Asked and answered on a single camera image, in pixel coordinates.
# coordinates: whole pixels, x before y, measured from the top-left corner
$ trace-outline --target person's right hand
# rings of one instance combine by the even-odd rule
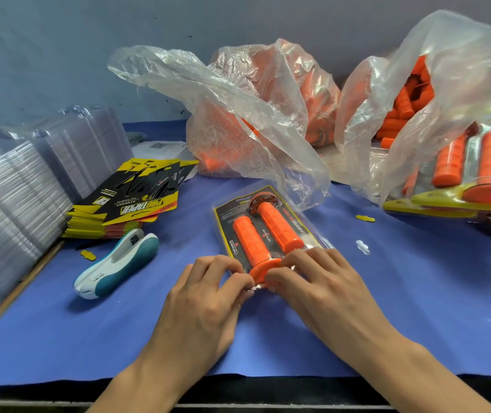
[[[376,361],[374,357],[384,356],[382,349],[406,340],[335,249],[294,250],[283,258],[282,268],[268,271],[265,281],[334,354],[361,375]]]

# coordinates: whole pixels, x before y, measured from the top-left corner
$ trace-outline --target blue table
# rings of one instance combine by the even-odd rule
[[[174,139],[184,129],[144,125],[127,130]],[[146,229],[159,236],[159,255],[108,298],[75,295],[72,282],[91,263],[69,242],[0,319],[0,385],[95,380],[125,368],[185,264],[221,252],[212,203],[251,181],[196,176],[182,185],[178,208]],[[334,184],[330,194],[307,216],[361,274],[392,324],[454,373],[491,375],[491,238],[463,221],[387,215],[346,186]],[[93,251],[101,258],[113,244]],[[244,305],[235,343],[212,373],[354,375],[267,291]]]

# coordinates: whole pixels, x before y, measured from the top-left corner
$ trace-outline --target hand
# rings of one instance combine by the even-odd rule
[[[268,271],[265,280],[334,354],[361,375],[382,348],[405,340],[360,275],[335,249],[294,250],[283,258],[282,268]]]
[[[225,271],[232,273],[219,288]],[[180,398],[226,352],[253,278],[229,256],[203,256],[188,265],[167,295],[150,341],[135,361],[143,382],[163,382]]]

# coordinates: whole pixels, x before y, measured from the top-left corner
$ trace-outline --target person's left hand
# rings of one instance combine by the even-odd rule
[[[233,274],[219,288],[225,271]],[[162,380],[178,400],[226,352],[242,304],[255,285],[239,261],[203,256],[188,265],[167,295],[150,341],[134,367],[146,382]]]

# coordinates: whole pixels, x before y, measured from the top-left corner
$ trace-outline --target gray wall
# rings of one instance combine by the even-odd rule
[[[0,0],[0,124],[72,103],[113,106],[124,122],[188,116],[109,72],[117,47],[185,49],[207,62],[220,46],[283,37],[342,76],[441,8],[491,24],[491,0]]]

